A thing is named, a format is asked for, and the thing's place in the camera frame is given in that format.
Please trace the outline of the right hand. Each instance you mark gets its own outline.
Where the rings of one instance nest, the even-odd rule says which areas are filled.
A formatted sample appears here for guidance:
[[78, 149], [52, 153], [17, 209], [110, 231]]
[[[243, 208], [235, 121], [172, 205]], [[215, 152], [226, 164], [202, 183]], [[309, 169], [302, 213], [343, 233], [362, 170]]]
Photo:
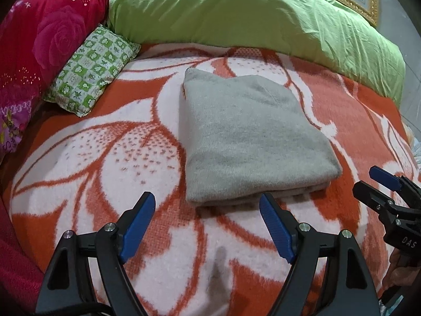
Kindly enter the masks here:
[[382, 286], [384, 290], [391, 288], [392, 286], [411, 286], [417, 277], [420, 268], [414, 267], [403, 267], [399, 264], [400, 251], [394, 249], [390, 255], [390, 265], [388, 271], [383, 278]]

